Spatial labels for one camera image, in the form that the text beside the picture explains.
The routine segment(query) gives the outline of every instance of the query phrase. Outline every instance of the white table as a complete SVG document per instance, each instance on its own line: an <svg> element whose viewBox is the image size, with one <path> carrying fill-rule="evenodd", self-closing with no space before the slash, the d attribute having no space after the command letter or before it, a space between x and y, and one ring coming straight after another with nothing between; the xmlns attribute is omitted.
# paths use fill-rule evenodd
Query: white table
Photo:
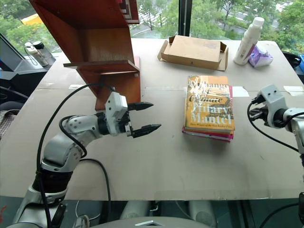
<svg viewBox="0 0 304 228"><path fill-rule="evenodd" d="M135 129L155 123L162 127L137 139L105 136L88 146L88 157L100 160L108 171L113 200L296 198L303 190L299 155L258 133L246 116L247 105L260 88L275 83L283 91L283 86L301 86L301 81L274 42L262 42L274 61L261 69L234 64L239 41L224 42L229 46L228 68L220 72L159 62L156 55L163 40L133 39L134 54L141 57L142 101L154 106L131 112L132 123ZM0 195L24 196L35 176L38 141L46 122L72 92L70 85L84 84L75 70L62 67L65 61L51 67L0 142ZM187 76L195 74L226 75L233 86L249 91L250 97L233 100L236 131L231 143L182 134L184 87ZM303 96L283 94L289 107L303 106ZM58 113L45 142L59 132L63 116L94 114L94 106L89 89L73 96ZM296 146L285 129L267 128L261 121L257 125ZM66 198L106 200L99 167L80 164Z"/></svg>

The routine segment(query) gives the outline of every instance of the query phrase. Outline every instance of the cardboard box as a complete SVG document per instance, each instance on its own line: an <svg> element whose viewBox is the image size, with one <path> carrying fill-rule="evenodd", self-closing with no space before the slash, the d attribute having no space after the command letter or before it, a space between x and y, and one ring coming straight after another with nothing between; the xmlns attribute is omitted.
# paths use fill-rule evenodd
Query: cardboard box
<svg viewBox="0 0 304 228"><path fill-rule="evenodd" d="M228 47L218 40L174 36L164 41L158 55L164 62L201 67L213 70L226 70Z"/></svg>

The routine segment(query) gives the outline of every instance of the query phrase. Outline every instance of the glass window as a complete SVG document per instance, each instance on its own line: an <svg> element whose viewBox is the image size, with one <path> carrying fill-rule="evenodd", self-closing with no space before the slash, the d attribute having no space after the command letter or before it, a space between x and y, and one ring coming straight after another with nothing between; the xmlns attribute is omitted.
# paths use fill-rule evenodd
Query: glass window
<svg viewBox="0 0 304 228"><path fill-rule="evenodd" d="M0 33L23 55L26 42L42 41L51 52L61 52L57 42L28 0L0 0Z"/></svg>
<svg viewBox="0 0 304 228"><path fill-rule="evenodd" d="M193 0L190 36L240 40L254 17L265 19L261 40L304 53L303 0Z"/></svg>
<svg viewBox="0 0 304 228"><path fill-rule="evenodd" d="M130 25L132 38L168 38L178 33L179 0L137 0L139 25Z"/></svg>

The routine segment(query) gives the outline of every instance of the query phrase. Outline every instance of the wooden bookshelf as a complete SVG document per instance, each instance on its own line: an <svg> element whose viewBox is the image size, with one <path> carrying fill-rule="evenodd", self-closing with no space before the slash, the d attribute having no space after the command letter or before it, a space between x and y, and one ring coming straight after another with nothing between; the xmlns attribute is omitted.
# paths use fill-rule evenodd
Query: wooden bookshelf
<svg viewBox="0 0 304 228"><path fill-rule="evenodd" d="M130 5L136 1L129 0ZM128 23L115 0L30 0L36 12L86 83L114 86L127 102L140 101L139 59L134 61ZM91 87L96 110L108 93Z"/></svg>

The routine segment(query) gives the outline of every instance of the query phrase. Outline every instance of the cable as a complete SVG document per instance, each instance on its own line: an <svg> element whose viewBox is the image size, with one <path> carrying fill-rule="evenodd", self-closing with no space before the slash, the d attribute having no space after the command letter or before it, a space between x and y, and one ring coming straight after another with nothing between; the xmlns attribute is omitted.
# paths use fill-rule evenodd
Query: cable
<svg viewBox="0 0 304 228"><path fill-rule="evenodd" d="M79 217L79 215L77 213L78 204L79 204L79 200L77 201L77 204L76 204L76 207L75 207L75 215L76 215L77 218ZM95 217L93 217L93 218L89 218L89 220L90 221L94 220L94 219L98 218L99 216L100 216L100 213L98 215L96 215Z"/></svg>
<svg viewBox="0 0 304 228"><path fill-rule="evenodd" d="M67 120L67 119L69 119L69 118L71 118L71 117L73 117L73 115L63 117L63 118L59 121L59 128L60 128L60 130L61 130L69 139L71 139L76 145L78 145L78 146L82 149L82 151L83 151L84 154L81 155L81 158L84 158L84 157L86 157L86 155L87 155L87 151L86 151L85 146L84 146L83 144L81 144L80 141L78 141L77 139L75 139L69 132L67 132L67 131L64 129L63 125L62 125L62 123L63 123L65 120Z"/></svg>
<svg viewBox="0 0 304 228"><path fill-rule="evenodd" d="M30 56L30 55L28 54L28 51L27 51L26 48L30 48L30 49L32 49L32 48L31 48L31 47L24 47L24 51L25 51L25 53L28 55L28 57L29 57L30 61L32 62L32 64L35 65L35 66L37 66L37 65L38 65L37 61L33 58L33 56Z"/></svg>
<svg viewBox="0 0 304 228"><path fill-rule="evenodd" d="M176 204L176 206L180 209L180 211L181 211L186 217L188 217L189 219L193 220L193 219L191 218L191 216L188 215L188 214L181 208L181 206L179 205L179 203L177 202L177 200L175 201L175 204Z"/></svg>
<svg viewBox="0 0 304 228"><path fill-rule="evenodd" d="M265 224L268 222L268 220L271 219L271 217L273 217L276 213L280 212L281 210L284 210L286 208L290 208L290 207L294 207L294 206L297 206L299 205L299 203L293 203L293 204L288 204L288 205L285 205L283 207L280 207L276 210L274 210L273 212L271 212L267 217L266 219L264 219L264 221L262 222L262 224L260 225L260 228L263 228L265 226Z"/></svg>
<svg viewBox="0 0 304 228"><path fill-rule="evenodd" d="M84 158L84 159L81 159L80 161L81 161L81 162L82 162L82 161L91 161L91 162L95 162L95 163L97 163L97 164L102 168L102 170L104 171L104 178L105 178L105 183L106 183L106 190L107 190L107 192L108 192L108 218L107 218L107 220L109 221L109 219L110 219L110 214L111 214L112 201L111 201L111 193L110 193L110 184L109 184L108 173L106 172L104 165L103 165L100 161L98 161L98 160L96 160L96 159L93 159L93 158Z"/></svg>
<svg viewBox="0 0 304 228"><path fill-rule="evenodd" d="M51 118L49 119L47 125L45 126L43 132L42 132L42 135L40 137L40 141L39 141L39 145L38 145L38 150L37 150L37 156L36 156L36 175L37 175L37 179L38 179L38 183L39 183L39 191L40 191L40 194L41 194L41 198L42 198L42 201L43 201L43 206L44 206L44 210L46 212L46 217L47 217L47 228L51 228L52 226L52 221L51 221L51 216L50 216L50 213L49 213L49 208L48 208L48 201L47 201L47 198L46 198L46 194L44 192L44 189L43 189L43 182L42 182L42 178L41 178L41 166L40 166L40 159L41 159L41 150L42 150L42 145L43 145L43 140L47 134L47 131L48 131L48 128L49 126L51 125L52 121L54 120L56 114L59 112L60 108L63 106L63 104L71 97L73 96L75 93L77 93L78 91L84 89L84 88L87 88L89 86L105 86L105 87L108 87L111 91L114 91L114 89L109 86L109 85L105 85L105 84L102 84L102 83L90 83L90 84L87 84L87 85L84 85L82 87L79 87L78 89L76 89L75 91L71 92L60 104L59 106L57 107L57 109L54 111L53 115L51 116Z"/></svg>
<svg viewBox="0 0 304 228"><path fill-rule="evenodd" d="M302 112L302 113L297 113L297 114L294 114L294 115L290 116L290 117L286 120L286 122L284 123L283 127L285 127L287 124L289 124L289 122L290 122L293 118L295 118L295 117L297 117L297 116L300 116L300 115L304 115L304 112Z"/></svg>
<svg viewBox="0 0 304 228"><path fill-rule="evenodd" d="M248 120L249 120L249 122L251 123L251 125L252 125L258 132L260 132L262 135L268 137L269 139L271 139L271 140L273 140L273 141L275 141L275 142L277 142L277 143L279 143L279 144L282 144L283 146L286 146L286 147L288 147L288 148L290 148L290 149L292 149L292 150L294 150L294 151L299 152L299 150L298 150L297 148L295 148L295 147L293 147L293 146L291 146L291 145L288 145L288 144L286 144L285 142L282 142L282 141L280 141L280 140L278 140L278 139L275 139L275 138L271 137L270 135L264 133L263 131L261 131L261 130L253 123L253 121L250 119L250 113L249 113L250 107L251 107L252 104L253 104L253 103L251 102L251 103L248 105L248 108L247 108L247 117L248 117Z"/></svg>

